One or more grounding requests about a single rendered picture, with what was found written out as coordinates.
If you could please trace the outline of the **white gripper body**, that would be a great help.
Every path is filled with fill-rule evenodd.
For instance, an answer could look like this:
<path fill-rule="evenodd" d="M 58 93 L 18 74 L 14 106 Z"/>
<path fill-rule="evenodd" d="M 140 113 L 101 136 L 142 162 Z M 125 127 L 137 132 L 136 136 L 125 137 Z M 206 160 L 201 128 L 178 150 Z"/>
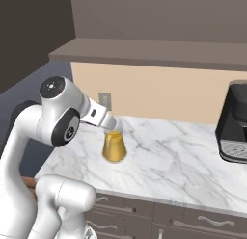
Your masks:
<path fill-rule="evenodd" d="M 111 131 L 118 131 L 120 133 L 124 131 L 122 122 L 109 113 L 103 119 L 101 127 L 104 129 L 105 134 Z"/>

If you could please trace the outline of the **yellow pitcher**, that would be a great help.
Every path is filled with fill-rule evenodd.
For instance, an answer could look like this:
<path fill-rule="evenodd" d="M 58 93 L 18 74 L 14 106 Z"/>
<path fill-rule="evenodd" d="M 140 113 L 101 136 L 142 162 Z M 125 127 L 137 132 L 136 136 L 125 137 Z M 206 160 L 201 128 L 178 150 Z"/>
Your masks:
<path fill-rule="evenodd" d="M 110 131 L 104 137 L 103 157 L 112 163 L 122 161 L 126 156 L 123 134 L 118 131 Z"/>

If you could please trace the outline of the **grey-brown drawer front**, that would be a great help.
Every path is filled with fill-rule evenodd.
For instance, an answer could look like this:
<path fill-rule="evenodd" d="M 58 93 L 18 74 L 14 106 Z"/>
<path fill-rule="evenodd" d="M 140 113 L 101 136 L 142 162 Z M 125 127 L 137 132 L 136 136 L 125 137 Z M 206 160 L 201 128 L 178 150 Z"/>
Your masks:
<path fill-rule="evenodd" d="M 169 204 L 154 205 L 153 221 L 170 226 L 173 226 L 173 221 L 180 221 L 194 226 L 247 233 L 247 218 Z"/>
<path fill-rule="evenodd" d="M 93 209 L 85 215 L 86 221 L 91 221 L 97 225 L 113 225 L 115 229 L 99 230 L 94 228 L 96 234 L 113 239 L 150 239 L 151 219 L 127 215 L 119 212 L 111 212 L 100 209 Z"/>
<path fill-rule="evenodd" d="M 136 213 L 128 213 L 141 217 L 152 217 L 153 203 L 139 199 L 131 199 L 113 195 L 98 194 L 96 204 L 110 205 L 117 207 L 135 207 Z"/>

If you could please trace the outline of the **brown wooden furniture edge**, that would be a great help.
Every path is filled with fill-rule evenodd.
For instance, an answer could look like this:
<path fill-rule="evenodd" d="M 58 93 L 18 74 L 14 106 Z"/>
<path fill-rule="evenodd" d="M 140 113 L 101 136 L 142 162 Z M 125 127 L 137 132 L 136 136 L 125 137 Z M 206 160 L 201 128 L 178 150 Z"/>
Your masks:
<path fill-rule="evenodd" d="M 32 193 L 34 199 L 36 199 L 37 198 L 36 193 L 35 193 L 36 180 L 32 177 L 27 177 L 27 176 L 23 176 L 22 180 L 27 186 L 27 188 L 29 189 L 29 191 Z"/>

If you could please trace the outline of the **black coffee machine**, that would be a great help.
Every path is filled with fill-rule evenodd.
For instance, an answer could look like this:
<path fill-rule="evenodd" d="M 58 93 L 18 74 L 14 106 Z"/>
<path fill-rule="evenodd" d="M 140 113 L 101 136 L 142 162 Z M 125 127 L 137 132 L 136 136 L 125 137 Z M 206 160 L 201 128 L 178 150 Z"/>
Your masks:
<path fill-rule="evenodd" d="M 220 157 L 247 164 L 247 80 L 233 80 L 215 129 Z"/>

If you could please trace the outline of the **grey wall outlet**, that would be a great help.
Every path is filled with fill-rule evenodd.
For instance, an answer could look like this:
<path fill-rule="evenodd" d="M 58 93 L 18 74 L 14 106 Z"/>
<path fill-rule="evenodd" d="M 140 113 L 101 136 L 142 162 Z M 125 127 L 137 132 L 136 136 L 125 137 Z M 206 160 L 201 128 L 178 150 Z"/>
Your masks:
<path fill-rule="evenodd" d="M 98 94 L 99 104 L 104 106 L 108 111 L 112 110 L 112 101 L 110 93 L 99 93 Z"/>

